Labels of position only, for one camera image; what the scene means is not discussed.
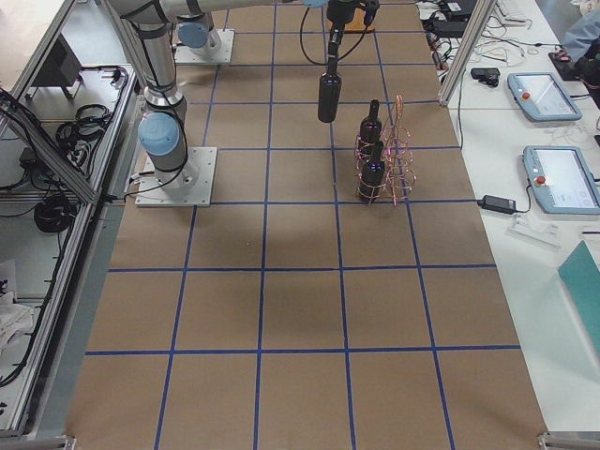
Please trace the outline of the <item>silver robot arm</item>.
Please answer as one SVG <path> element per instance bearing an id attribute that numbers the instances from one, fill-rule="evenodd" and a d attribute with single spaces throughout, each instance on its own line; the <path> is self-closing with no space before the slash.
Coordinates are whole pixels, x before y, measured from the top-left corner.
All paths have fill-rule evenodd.
<path id="1" fill-rule="evenodd" d="M 221 36 L 215 29 L 210 13 L 186 14 L 177 17 L 177 36 L 192 53 L 208 56 L 222 47 Z"/>
<path id="2" fill-rule="evenodd" d="M 185 108 L 183 93 L 177 87 L 171 32 L 178 21 L 196 23 L 202 28 L 200 42 L 209 37 L 209 18 L 214 11 L 267 6 L 267 1 L 111 1 L 109 5 L 119 19 L 128 23 L 134 34 L 134 53 L 141 59 L 147 105 L 169 116 L 182 133 Z M 307 8 L 326 7 L 332 28 L 327 43 L 326 71 L 320 78 L 318 119 L 331 123 L 336 119 L 342 80 L 338 74 L 338 53 L 345 27 L 354 19 L 355 11 L 365 13 L 364 25 L 370 26 L 380 7 L 377 1 L 306 1 Z"/>

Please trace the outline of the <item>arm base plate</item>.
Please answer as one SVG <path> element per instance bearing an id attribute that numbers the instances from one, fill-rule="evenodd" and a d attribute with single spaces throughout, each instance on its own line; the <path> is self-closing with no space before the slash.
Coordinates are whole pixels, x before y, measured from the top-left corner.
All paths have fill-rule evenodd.
<path id="1" fill-rule="evenodd" d="M 233 29 L 205 31 L 195 26 L 180 27 L 174 59 L 179 66 L 228 65 L 233 55 Z"/>
<path id="2" fill-rule="evenodd" d="M 140 207 L 207 207 L 211 204 L 218 149 L 189 147 L 187 165 L 181 172 L 156 172 L 150 157 L 140 179 L 135 204 Z"/>

